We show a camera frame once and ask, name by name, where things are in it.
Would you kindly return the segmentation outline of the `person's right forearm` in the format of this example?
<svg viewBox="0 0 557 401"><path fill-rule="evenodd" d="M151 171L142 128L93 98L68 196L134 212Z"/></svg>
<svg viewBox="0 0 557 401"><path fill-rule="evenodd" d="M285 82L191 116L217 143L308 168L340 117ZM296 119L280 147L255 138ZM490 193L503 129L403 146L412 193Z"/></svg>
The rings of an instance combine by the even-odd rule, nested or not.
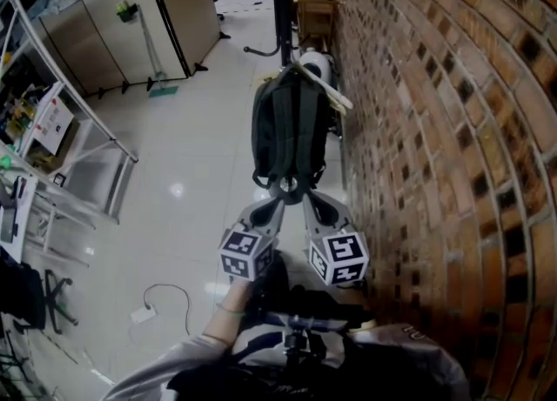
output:
<svg viewBox="0 0 557 401"><path fill-rule="evenodd" d="M472 401L464 370L411 324L348 333L346 360L330 376L342 401Z"/></svg>

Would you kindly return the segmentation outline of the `tan partition panel black frame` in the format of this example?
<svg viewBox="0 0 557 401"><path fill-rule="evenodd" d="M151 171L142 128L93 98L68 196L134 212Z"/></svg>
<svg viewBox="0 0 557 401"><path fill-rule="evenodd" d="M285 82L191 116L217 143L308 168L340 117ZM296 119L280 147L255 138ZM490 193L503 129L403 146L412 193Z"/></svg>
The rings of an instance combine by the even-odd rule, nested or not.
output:
<svg viewBox="0 0 557 401"><path fill-rule="evenodd" d="M186 77L207 71L204 60L213 47L230 36L221 30L214 0L155 0Z"/></svg>

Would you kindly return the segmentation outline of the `green flat mop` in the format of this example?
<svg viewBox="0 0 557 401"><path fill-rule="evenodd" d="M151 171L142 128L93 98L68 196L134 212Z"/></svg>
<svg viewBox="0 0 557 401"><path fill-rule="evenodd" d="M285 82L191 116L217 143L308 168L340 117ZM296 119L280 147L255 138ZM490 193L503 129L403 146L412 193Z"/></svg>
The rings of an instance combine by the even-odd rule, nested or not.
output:
<svg viewBox="0 0 557 401"><path fill-rule="evenodd" d="M144 13L140 5L138 5L138 17L144 34L147 54L151 63L151 68L153 70L153 75L151 77L148 77L147 81L147 91L149 92L149 98L175 95L178 91L178 87L167 85L167 75L156 52L151 33L149 32L147 23L144 19Z"/></svg>

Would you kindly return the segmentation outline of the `green and black hanging caddy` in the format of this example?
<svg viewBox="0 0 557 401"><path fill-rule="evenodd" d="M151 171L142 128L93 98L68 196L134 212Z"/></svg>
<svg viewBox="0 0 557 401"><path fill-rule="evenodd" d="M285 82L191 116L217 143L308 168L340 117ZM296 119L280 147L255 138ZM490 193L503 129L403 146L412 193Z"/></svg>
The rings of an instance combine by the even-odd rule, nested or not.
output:
<svg viewBox="0 0 557 401"><path fill-rule="evenodd" d="M136 3L129 4L123 1L117 4L117 16L123 23L130 23L135 19L138 13L138 5Z"/></svg>

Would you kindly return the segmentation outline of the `black coat stand pole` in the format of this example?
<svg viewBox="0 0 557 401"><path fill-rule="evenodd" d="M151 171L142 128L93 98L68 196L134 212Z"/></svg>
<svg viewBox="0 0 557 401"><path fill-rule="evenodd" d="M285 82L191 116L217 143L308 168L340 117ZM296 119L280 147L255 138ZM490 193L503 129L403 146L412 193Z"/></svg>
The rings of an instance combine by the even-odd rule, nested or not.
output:
<svg viewBox="0 0 557 401"><path fill-rule="evenodd" d="M291 63L297 62L292 57L294 46L292 43L292 5L293 0L273 0L274 1L274 16L275 16L275 30L276 30L276 53L280 55L280 71ZM337 104L329 99L329 128L331 114L336 110ZM271 197L281 199L286 205L299 204L303 196L316 189L317 185L312 188L304 182L300 182L293 177L281 179L279 182L272 185L268 190Z"/></svg>

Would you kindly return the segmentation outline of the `white power strip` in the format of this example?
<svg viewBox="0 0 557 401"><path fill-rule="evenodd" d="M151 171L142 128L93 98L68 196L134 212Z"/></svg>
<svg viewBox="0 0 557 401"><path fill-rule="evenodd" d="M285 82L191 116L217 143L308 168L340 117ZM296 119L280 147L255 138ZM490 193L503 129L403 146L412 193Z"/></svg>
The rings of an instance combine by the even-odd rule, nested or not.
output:
<svg viewBox="0 0 557 401"><path fill-rule="evenodd" d="M131 321L135 325L142 324L157 315L155 309L151 306L149 307L141 307L140 309L133 311L131 314Z"/></svg>

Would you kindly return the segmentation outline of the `white round appliance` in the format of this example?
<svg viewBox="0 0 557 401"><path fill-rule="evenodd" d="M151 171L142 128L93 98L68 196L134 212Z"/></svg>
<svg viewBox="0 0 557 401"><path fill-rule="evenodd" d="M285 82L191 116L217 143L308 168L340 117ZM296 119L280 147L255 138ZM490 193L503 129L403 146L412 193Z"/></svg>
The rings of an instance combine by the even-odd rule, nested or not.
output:
<svg viewBox="0 0 557 401"><path fill-rule="evenodd" d="M323 54L310 47L301 54L299 63L330 86L336 86L337 80L330 55Z"/></svg>

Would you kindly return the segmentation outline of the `wooden stool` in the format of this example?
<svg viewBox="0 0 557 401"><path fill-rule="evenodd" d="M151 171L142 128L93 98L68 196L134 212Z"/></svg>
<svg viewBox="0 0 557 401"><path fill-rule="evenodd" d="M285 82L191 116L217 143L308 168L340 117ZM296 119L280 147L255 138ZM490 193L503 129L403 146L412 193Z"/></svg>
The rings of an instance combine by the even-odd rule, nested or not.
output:
<svg viewBox="0 0 557 401"><path fill-rule="evenodd" d="M314 48L330 52L335 11L339 3L334 0L293 0L297 12L299 45L304 50Z"/></svg>

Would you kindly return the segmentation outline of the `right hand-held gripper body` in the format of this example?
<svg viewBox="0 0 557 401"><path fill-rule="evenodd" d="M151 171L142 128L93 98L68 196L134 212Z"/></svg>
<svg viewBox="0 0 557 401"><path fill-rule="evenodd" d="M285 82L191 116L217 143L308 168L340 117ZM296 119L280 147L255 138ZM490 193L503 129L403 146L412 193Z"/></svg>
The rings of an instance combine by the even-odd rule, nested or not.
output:
<svg viewBox="0 0 557 401"><path fill-rule="evenodd" d="M308 262L326 285L361 281L369 253L347 207L321 192L303 196Z"/></svg>

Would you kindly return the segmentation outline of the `dark green backpack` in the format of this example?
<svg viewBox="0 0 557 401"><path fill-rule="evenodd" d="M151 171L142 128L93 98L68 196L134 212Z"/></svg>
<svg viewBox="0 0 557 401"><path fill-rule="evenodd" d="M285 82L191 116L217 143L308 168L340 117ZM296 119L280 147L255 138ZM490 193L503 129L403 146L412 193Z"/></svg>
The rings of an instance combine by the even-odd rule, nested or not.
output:
<svg viewBox="0 0 557 401"><path fill-rule="evenodd" d="M314 188L326 168L329 99L296 63L261 84L252 109L252 179L270 189L293 177Z"/></svg>

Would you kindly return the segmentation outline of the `beige folding room divider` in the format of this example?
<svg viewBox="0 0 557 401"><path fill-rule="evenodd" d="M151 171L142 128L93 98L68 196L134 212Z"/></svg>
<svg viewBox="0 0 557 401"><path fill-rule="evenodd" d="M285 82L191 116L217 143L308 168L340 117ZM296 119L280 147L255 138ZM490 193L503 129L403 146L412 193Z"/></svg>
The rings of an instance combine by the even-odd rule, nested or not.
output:
<svg viewBox="0 0 557 401"><path fill-rule="evenodd" d="M125 23L117 5L136 4L168 80L186 78L156 0L77 0L58 14L36 17L32 24L63 74L82 96L145 83L154 77L138 17Z"/></svg>

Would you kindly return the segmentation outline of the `person's shoe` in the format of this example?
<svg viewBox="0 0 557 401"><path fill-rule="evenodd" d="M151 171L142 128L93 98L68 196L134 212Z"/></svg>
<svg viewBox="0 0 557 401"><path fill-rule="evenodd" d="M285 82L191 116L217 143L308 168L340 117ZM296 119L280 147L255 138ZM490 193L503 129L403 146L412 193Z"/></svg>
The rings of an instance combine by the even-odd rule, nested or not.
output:
<svg viewBox="0 0 557 401"><path fill-rule="evenodd" d="M351 333L369 331L378 325L373 311L361 311L349 321L348 330Z"/></svg>

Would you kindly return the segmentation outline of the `pile of colourful shelf items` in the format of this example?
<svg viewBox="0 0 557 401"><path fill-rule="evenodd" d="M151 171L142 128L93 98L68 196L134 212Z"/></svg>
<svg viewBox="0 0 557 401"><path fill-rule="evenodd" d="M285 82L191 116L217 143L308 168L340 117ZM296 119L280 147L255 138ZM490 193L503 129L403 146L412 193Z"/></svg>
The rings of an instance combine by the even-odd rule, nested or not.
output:
<svg viewBox="0 0 557 401"><path fill-rule="evenodd" d="M0 78L0 141L14 144L37 113L37 106L49 85L38 75L30 60L15 59L6 52Z"/></svg>

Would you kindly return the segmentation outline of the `light wooden planks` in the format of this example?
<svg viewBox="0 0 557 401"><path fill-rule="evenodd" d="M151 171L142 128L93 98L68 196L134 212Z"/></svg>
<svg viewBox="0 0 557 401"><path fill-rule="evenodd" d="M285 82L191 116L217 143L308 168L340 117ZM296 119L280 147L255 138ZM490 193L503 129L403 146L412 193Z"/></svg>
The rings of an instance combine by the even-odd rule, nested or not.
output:
<svg viewBox="0 0 557 401"><path fill-rule="evenodd" d="M335 104L343 106L348 110L353 109L353 103L346 96L344 96L338 90L335 90L331 85L325 82L322 78L317 77L299 62L294 62L293 66L314 83L319 84L325 90L325 93L329 97L329 99L332 100Z"/></svg>

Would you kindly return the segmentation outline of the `white paper board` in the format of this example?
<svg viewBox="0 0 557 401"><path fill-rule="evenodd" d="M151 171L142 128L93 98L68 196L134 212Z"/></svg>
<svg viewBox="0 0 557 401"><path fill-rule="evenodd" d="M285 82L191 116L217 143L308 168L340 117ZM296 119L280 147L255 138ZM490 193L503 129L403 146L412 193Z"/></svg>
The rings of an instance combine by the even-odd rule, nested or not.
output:
<svg viewBox="0 0 557 401"><path fill-rule="evenodd" d="M30 219L30 212L37 190L37 179L35 177L25 177L27 180L23 198L14 201L10 197L8 206L17 207L17 235L11 244L0 241L0 247L17 263L23 258L23 247L26 236L27 224Z"/></svg>

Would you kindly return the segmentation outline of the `black tablet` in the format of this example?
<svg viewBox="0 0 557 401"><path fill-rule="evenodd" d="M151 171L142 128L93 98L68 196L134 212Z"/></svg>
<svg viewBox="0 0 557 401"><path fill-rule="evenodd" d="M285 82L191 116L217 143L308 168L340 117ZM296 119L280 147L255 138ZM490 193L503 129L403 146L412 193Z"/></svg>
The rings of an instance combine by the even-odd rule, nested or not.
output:
<svg viewBox="0 0 557 401"><path fill-rule="evenodd" d="M0 207L0 241L11 244L17 235L17 207Z"/></svg>

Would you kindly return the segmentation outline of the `person's grey jacket torso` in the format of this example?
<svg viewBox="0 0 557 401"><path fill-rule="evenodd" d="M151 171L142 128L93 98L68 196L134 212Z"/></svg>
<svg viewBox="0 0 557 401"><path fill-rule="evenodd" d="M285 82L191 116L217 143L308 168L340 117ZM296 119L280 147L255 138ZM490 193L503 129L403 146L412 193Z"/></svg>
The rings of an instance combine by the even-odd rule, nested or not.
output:
<svg viewBox="0 0 557 401"><path fill-rule="evenodd" d="M166 385L175 401L339 401L348 351L336 331L243 331L223 357L178 372Z"/></svg>

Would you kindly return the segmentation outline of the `person's black trousers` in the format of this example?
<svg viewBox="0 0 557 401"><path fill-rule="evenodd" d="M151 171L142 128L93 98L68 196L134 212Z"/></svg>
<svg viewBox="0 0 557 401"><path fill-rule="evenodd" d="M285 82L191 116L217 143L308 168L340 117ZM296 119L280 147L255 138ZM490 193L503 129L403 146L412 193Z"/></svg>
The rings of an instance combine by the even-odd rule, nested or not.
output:
<svg viewBox="0 0 557 401"><path fill-rule="evenodd" d="M314 318L319 320L347 321L351 327L375 319L372 311L361 305L340 304L326 291L307 290L298 284L290 287L285 261L280 254L274 256L262 277L252 290L250 313L270 313Z"/></svg>

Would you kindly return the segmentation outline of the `black office chair base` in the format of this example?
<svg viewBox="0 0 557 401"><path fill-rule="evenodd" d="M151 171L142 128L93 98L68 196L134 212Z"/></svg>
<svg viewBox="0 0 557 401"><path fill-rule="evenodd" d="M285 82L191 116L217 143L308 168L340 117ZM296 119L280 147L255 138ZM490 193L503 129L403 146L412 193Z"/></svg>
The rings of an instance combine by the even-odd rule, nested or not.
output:
<svg viewBox="0 0 557 401"><path fill-rule="evenodd" d="M57 324L57 315L65 319L73 326L78 326L79 321L73 317L57 299L62 295L63 289L73 285L73 280L70 277L57 279L56 274L51 269L44 271L44 302L48 310L52 329L57 335L62 335L63 331Z"/></svg>

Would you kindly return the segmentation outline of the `person's left forearm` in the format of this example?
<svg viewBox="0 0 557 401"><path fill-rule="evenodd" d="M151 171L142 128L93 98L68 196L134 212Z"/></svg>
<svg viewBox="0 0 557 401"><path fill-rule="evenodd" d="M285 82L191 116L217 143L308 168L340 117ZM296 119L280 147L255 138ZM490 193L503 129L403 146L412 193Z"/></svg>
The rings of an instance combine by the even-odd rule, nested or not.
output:
<svg viewBox="0 0 557 401"><path fill-rule="evenodd" d="M251 283L234 281L202 334L175 344L153 363L115 384L101 401L175 401L176 392L167 388L173 377L216 363L234 345L251 293Z"/></svg>

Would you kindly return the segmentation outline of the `white sign with red mark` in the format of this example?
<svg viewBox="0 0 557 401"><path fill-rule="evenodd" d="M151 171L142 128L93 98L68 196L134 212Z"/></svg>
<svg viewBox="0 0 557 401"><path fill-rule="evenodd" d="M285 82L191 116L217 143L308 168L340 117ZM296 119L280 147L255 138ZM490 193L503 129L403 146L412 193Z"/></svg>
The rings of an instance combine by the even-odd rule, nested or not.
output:
<svg viewBox="0 0 557 401"><path fill-rule="evenodd" d="M66 106L60 94L64 84L56 82L40 99L31 140L40 143L50 154L56 155L74 115Z"/></svg>

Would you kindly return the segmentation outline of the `grey metal shelf frame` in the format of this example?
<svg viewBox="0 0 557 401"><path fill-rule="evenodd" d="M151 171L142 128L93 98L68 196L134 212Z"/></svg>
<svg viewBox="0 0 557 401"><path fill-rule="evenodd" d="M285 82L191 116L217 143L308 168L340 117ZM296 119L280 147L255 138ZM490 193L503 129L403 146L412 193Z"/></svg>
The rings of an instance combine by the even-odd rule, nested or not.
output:
<svg viewBox="0 0 557 401"><path fill-rule="evenodd" d="M45 148L31 140L34 120L14 144L0 141L0 158L8 155L12 159L9 170L0 170L0 204L9 207L18 176L37 179L23 254L32 250L66 261L68 256L51 246L54 223L67 220L90 230L98 218L116 224L116 204L123 191L124 176L138 158L109 130L57 66L20 0L0 0L0 45L0 78L6 52L15 59L25 55L49 88L56 82L64 84L60 96L74 115L73 120L81 124L64 164L51 173L42 169ZM53 183L56 173L66 176L63 187Z"/></svg>

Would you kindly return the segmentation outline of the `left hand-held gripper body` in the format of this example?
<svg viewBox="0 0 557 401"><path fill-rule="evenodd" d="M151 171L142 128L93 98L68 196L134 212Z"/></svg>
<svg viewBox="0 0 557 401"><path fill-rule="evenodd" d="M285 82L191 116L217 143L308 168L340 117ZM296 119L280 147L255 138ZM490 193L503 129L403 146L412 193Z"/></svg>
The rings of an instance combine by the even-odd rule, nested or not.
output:
<svg viewBox="0 0 557 401"><path fill-rule="evenodd" d="M284 213L285 203L276 197L245 207L219 244L223 273L245 281L260 277L272 263Z"/></svg>

